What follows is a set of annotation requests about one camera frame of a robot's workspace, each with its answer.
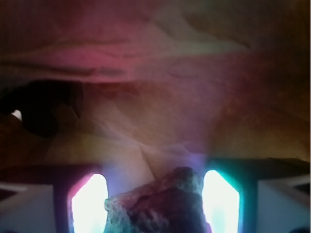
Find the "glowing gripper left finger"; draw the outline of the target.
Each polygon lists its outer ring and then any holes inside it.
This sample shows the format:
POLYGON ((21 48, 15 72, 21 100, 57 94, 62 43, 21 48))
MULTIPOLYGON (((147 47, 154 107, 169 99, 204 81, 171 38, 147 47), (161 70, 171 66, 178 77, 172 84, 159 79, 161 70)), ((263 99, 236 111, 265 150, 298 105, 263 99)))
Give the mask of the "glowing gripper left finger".
POLYGON ((103 233, 108 198, 105 176, 96 166, 58 166, 54 175, 54 214, 58 233, 103 233))

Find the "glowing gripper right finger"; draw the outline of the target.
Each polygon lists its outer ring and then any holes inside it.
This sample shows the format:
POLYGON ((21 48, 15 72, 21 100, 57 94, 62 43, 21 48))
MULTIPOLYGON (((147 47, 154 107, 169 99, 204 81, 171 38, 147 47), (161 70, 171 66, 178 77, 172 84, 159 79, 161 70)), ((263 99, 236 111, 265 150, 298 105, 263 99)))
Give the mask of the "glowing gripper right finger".
POLYGON ((256 165, 248 159, 212 159, 202 190, 206 222, 213 233, 254 233, 256 165))

